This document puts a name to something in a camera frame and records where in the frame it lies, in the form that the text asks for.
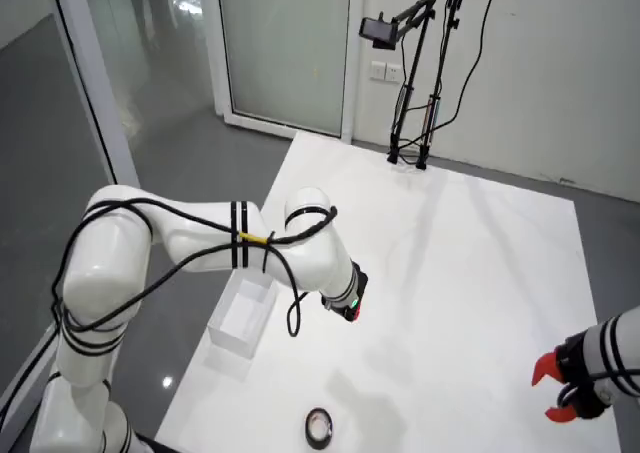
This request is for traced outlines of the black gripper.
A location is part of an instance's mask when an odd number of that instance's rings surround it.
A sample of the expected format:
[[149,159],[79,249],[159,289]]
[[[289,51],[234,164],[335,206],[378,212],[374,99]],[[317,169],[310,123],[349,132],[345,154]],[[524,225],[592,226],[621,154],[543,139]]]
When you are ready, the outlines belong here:
[[604,359],[606,343],[602,331],[583,331],[567,337],[555,351],[543,354],[535,363],[531,385],[544,377],[562,382],[565,387],[556,406],[545,411],[552,422],[571,422],[575,419],[595,419],[611,405],[603,400],[596,387],[597,374],[608,373],[611,363]]

